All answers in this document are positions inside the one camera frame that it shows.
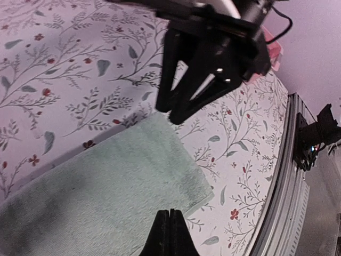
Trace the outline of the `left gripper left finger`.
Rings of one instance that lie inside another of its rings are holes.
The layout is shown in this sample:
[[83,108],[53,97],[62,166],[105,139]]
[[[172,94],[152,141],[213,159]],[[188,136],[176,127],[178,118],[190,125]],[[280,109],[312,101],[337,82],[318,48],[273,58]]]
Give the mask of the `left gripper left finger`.
[[169,211],[158,211],[140,256],[170,255],[170,232]]

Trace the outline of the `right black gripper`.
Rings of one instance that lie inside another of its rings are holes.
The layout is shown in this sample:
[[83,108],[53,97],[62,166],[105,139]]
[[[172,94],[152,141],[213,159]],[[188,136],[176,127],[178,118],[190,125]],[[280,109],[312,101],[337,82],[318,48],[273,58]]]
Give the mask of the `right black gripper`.
[[[268,11],[269,1],[156,1],[156,16],[169,21],[156,109],[182,124],[254,74],[266,75]],[[189,66],[173,90],[179,61]]]

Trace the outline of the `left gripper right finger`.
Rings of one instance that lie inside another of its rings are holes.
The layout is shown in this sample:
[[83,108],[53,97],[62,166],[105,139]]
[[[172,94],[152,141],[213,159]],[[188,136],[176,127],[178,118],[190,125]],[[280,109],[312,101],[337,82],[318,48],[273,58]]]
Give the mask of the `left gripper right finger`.
[[169,255],[199,256],[180,210],[170,210]]

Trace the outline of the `light green towel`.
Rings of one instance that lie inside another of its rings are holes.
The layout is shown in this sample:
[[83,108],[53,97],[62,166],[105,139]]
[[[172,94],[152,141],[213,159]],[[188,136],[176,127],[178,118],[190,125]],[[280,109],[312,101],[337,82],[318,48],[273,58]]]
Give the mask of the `light green towel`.
[[1,255],[138,255],[159,210],[214,196],[159,113],[46,172],[1,205]]

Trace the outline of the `pink towel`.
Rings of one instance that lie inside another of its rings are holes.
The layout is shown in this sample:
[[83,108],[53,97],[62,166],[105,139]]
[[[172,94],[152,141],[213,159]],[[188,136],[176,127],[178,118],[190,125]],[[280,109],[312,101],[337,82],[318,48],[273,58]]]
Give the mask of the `pink towel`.
[[[274,36],[264,27],[263,32],[265,35],[266,41],[270,41],[274,39]],[[278,71],[281,64],[281,59],[283,57],[283,48],[278,41],[274,41],[273,43],[267,45],[267,49],[269,52],[270,62],[271,62],[271,70]]]

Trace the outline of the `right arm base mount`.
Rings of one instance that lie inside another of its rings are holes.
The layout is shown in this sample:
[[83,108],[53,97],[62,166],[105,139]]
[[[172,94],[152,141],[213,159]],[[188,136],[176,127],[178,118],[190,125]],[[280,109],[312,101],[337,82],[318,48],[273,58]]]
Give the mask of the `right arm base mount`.
[[309,171],[318,153],[326,146],[340,140],[340,126],[327,104],[317,115],[317,121],[308,124],[302,113],[296,115],[295,143],[293,160],[298,168]]

